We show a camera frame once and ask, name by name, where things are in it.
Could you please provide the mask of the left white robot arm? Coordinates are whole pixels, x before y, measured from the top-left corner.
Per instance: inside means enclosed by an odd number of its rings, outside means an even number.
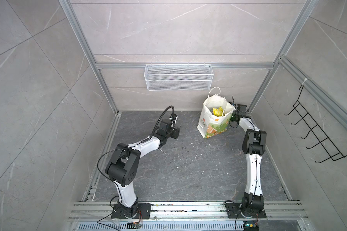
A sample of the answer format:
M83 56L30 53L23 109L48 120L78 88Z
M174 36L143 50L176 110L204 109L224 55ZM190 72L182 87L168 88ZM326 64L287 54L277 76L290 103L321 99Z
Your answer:
M131 144L118 144L106 166L106 174L115 184L119 203L123 208L134 209L138 198L134 191L140 159L164 146L169 138L177 139L180 129L175 127L177 115L164 119L154 133L147 138Z

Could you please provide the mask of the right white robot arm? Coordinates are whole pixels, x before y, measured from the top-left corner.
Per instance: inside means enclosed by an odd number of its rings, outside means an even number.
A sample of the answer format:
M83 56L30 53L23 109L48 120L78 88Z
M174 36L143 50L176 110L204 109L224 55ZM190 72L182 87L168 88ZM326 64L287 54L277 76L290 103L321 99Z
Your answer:
M246 105L236 105L233 117L237 125L245 131L242 149L247 163L247 182L240 211L244 218L252 218L264 209L261 161L266 148L267 133L255 125L246 109Z

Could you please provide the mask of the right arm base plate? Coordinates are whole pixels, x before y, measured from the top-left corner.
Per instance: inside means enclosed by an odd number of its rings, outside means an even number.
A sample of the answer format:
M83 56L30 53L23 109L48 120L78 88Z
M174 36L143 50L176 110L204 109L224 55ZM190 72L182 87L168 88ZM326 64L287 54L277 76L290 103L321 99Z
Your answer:
M228 218L267 218L265 210L244 206L230 200L224 202Z

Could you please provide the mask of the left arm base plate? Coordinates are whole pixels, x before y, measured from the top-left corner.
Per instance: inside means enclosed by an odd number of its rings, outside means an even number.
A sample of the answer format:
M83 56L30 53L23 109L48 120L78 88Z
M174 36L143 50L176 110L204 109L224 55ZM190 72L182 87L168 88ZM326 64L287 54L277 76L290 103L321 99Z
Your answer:
M131 208L125 207L120 203L113 206L111 218L119 219L149 219L151 214L151 206L149 203L135 203Z

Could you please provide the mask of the yellow chips snack bag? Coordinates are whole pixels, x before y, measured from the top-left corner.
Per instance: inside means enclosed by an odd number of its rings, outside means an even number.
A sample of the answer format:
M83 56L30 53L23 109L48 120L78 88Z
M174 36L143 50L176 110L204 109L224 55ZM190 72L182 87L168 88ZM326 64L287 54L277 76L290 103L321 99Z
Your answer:
M220 106L218 108L213 108L212 109L212 114L217 117L222 117L224 115L224 110L223 107Z

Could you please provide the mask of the white printed paper bag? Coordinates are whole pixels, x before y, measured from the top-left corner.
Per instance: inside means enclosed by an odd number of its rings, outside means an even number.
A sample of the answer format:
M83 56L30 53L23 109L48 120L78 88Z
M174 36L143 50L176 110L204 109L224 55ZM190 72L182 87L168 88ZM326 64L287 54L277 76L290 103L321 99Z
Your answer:
M202 104L202 111L197 129L205 139L225 132L232 113L235 110L235 106L231 105L226 98L220 96L220 93L221 89L219 87L213 87ZM212 109L220 106L223 107L224 115L222 117L214 116L212 114Z

